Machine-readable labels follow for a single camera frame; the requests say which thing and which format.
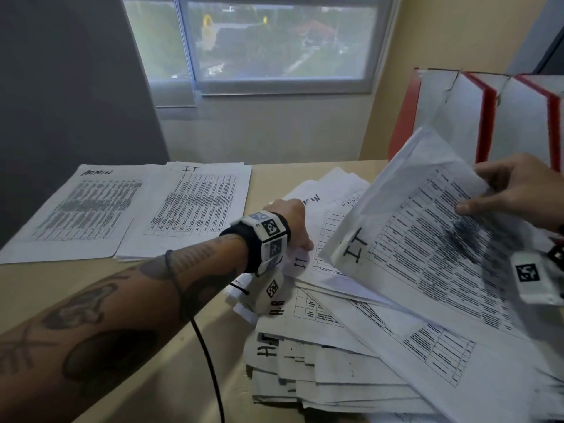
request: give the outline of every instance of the wooden desk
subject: wooden desk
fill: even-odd
[[[253,166],[245,213],[261,209],[306,179],[338,166],[372,182],[386,161],[261,164]],[[0,332],[96,280],[134,264],[111,258],[0,266]],[[229,423],[301,422],[295,408],[255,405],[241,360],[251,327],[225,303],[223,294],[197,316],[213,359]],[[190,325],[113,392],[76,421],[194,423],[219,421],[204,354]]]

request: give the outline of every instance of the forearm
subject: forearm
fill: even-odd
[[[0,335],[0,421],[71,421],[159,351],[247,262],[226,235],[106,277]]]

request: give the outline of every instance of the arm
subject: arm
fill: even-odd
[[[282,214],[293,246],[312,248],[300,200]],[[105,277],[0,335],[0,421],[71,421],[157,353],[246,265],[227,234]]]
[[[564,225],[564,177],[536,157],[513,155],[478,163],[474,170],[491,192],[459,203],[458,214],[504,212],[553,232]]]

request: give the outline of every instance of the black cable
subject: black cable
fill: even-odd
[[[170,279],[173,282],[175,288],[178,291],[178,295],[180,297],[180,308],[182,308],[182,289],[180,288],[180,284],[178,283],[178,279],[176,273],[172,270],[172,264],[170,263],[170,254],[172,253],[172,249],[169,249],[165,252],[165,265],[166,270],[168,270]],[[180,320],[182,320],[182,311],[180,311]],[[217,377],[215,377],[215,370],[213,368],[212,357],[208,352],[208,348],[206,347],[206,343],[204,342],[204,338],[202,337],[202,333],[200,329],[198,329],[198,325],[196,325],[196,321],[194,318],[190,319],[192,326],[194,327],[194,332],[196,333],[196,337],[200,341],[200,345],[202,346],[202,350],[204,351],[204,355],[206,356],[206,361],[208,361],[208,367],[210,370],[210,375],[212,376],[211,381],[213,382],[213,388],[215,390],[215,398],[217,400],[217,407],[219,408],[219,419],[221,423],[225,423],[225,413],[223,412],[223,403],[221,401],[221,392],[219,391],[219,384],[217,383]]]
[[[230,283],[231,286],[233,286],[233,288],[237,288],[239,291],[242,291],[243,294],[245,294],[246,296],[248,296],[250,294],[249,291],[247,291],[245,288],[241,288],[241,286],[234,284],[233,282]]]

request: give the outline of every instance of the window frame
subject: window frame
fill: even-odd
[[[340,6],[376,7],[376,25],[371,29],[367,62],[363,78],[304,78],[304,79],[260,79],[202,80],[199,69],[195,68],[197,55],[195,41],[188,22],[188,2],[226,4],[272,4],[294,6]],[[395,0],[175,0],[179,18],[180,33],[183,35],[184,51],[187,54],[188,70],[193,79],[193,89],[202,96],[226,95],[300,95],[300,94],[351,94],[371,93],[376,79],[380,59],[387,46],[386,37],[392,18]]]

